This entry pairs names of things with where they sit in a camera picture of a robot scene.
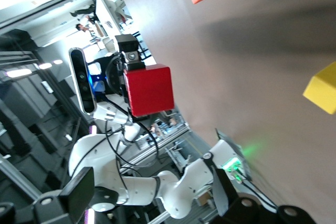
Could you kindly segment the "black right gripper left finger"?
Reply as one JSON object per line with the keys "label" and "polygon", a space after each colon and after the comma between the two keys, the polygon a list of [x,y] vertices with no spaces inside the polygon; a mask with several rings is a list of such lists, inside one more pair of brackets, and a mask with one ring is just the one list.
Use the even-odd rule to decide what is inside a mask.
{"label": "black right gripper left finger", "polygon": [[62,189],[42,194],[33,204],[34,223],[78,223],[94,195],[92,167],[84,167]]}

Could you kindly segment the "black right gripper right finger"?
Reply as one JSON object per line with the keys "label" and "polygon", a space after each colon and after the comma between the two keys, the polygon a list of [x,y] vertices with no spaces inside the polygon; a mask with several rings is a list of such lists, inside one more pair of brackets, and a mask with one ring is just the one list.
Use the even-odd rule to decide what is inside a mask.
{"label": "black right gripper right finger", "polygon": [[278,223],[276,214],[256,200],[240,196],[222,169],[212,167],[212,192],[218,212],[210,223]]}

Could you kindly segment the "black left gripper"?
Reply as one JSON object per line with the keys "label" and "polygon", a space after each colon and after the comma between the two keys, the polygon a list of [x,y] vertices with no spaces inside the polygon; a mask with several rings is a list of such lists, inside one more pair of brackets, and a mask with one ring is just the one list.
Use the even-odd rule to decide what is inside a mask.
{"label": "black left gripper", "polygon": [[[111,60],[107,65],[105,74],[107,84],[110,89],[124,98],[129,105],[129,97],[125,85],[124,67],[126,70],[145,69],[145,63],[139,57],[139,42],[132,34],[122,34],[115,36],[118,52],[111,55]],[[144,123],[150,119],[149,115],[135,116],[128,108],[128,117],[133,123]]]}

